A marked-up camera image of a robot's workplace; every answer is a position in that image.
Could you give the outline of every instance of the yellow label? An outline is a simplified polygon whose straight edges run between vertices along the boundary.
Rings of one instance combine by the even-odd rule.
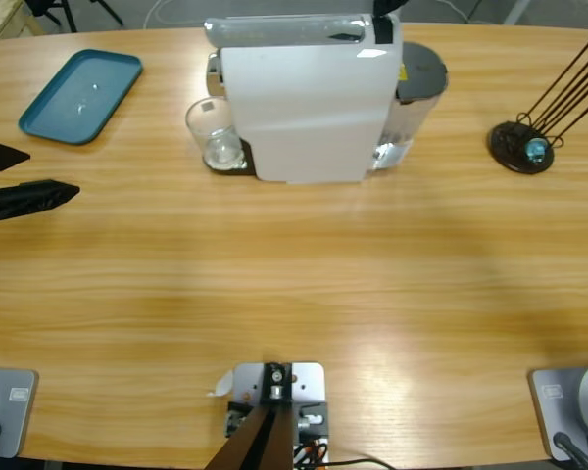
[[[399,81],[408,81],[408,70],[405,64],[401,64],[401,71],[399,72]]]

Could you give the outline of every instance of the silver base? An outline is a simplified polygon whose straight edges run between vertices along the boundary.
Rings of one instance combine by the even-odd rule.
[[[324,368],[317,362],[293,362],[292,401],[294,403],[324,402]],[[236,403],[257,406],[262,394],[264,364],[247,362],[233,371],[233,398]]]
[[[31,370],[0,369],[0,457],[15,457],[22,448],[36,383]]]
[[[553,436],[567,434],[588,455],[588,435],[579,416],[579,384],[586,367],[536,370],[529,382],[542,428],[545,449],[557,461],[570,460],[556,447]]]

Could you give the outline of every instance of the white paper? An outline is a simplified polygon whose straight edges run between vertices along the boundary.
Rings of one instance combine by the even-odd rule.
[[[233,371],[228,370],[216,383],[216,388],[207,397],[224,397],[233,389]]]

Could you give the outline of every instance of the tray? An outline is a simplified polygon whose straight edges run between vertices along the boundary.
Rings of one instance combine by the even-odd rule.
[[[41,90],[18,125],[26,134],[85,144],[102,130],[142,70],[134,56],[79,51]]]

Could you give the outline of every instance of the floor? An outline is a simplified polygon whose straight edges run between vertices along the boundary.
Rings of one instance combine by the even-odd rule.
[[[107,0],[122,17],[126,29],[144,26],[155,0]],[[411,0],[402,11],[405,22],[463,23],[476,0]],[[476,23],[501,23],[515,0],[482,0],[472,17]],[[160,8],[148,17],[148,28],[199,26],[209,16],[333,13],[369,10],[371,0],[163,0]],[[86,0],[71,1],[73,16],[79,31],[103,31],[119,26],[96,3]],[[61,9],[53,9],[63,27],[46,18],[40,18],[42,27],[49,33],[67,30]],[[588,0],[533,0],[518,24],[542,26],[580,27],[588,29]]]

